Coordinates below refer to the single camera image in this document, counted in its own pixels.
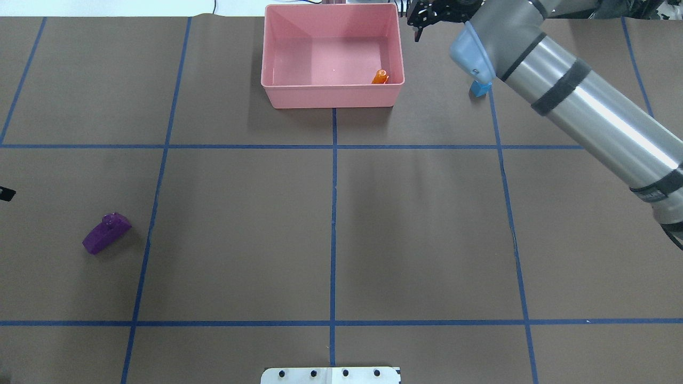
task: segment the gray table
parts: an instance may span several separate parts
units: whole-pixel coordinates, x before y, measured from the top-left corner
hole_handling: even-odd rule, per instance
[[[471,98],[460,25],[402,26],[394,108],[275,110],[262,18],[0,19],[0,382],[683,381],[649,207],[504,84]],[[683,135],[683,23],[544,28]]]

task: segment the pink box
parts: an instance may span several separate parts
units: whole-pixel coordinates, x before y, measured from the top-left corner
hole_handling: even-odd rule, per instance
[[[372,84],[378,70],[386,84]],[[261,85],[275,108],[391,107],[404,83],[394,4],[269,5]]]

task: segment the orange object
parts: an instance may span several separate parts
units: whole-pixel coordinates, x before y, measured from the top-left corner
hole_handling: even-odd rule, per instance
[[[387,71],[380,69],[377,71],[377,74],[375,74],[375,78],[372,79],[373,84],[386,84],[387,81],[389,81],[389,74]]]

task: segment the purple object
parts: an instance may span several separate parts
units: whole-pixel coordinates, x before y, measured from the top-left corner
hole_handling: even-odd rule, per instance
[[[131,227],[124,215],[116,212],[105,215],[102,223],[99,223],[83,240],[83,246],[90,254],[97,254],[107,245],[121,237]]]

